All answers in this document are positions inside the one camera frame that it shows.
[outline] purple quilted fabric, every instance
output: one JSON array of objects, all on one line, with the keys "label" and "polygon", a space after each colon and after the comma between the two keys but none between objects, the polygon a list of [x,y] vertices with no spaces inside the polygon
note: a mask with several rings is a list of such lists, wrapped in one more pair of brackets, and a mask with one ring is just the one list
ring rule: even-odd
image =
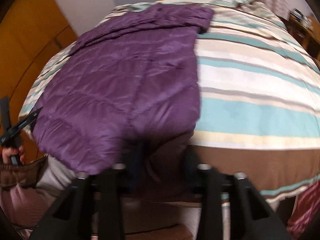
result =
[{"label": "purple quilted fabric", "polygon": [[143,138],[155,176],[177,168],[200,112],[194,44],[212,16],[156,4],[83,34],[34,107],[43,107],[33,130],[39,149],[97,174]]}]

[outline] bedsheet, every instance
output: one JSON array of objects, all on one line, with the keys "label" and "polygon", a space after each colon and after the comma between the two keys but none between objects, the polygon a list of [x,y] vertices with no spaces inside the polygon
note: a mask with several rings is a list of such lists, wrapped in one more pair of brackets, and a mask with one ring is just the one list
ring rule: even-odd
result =
[{"label": "bedsheet", "polygon": [[[320,71],[259,0],[165,0],[214,9],[195,47],[201,117],[190,141],[221,172],[243,171],[269,202],[320,179]],[[101,23],[154,3],[116,7]],[[53,57],[31,88],[20,117],[69,59]]]}]

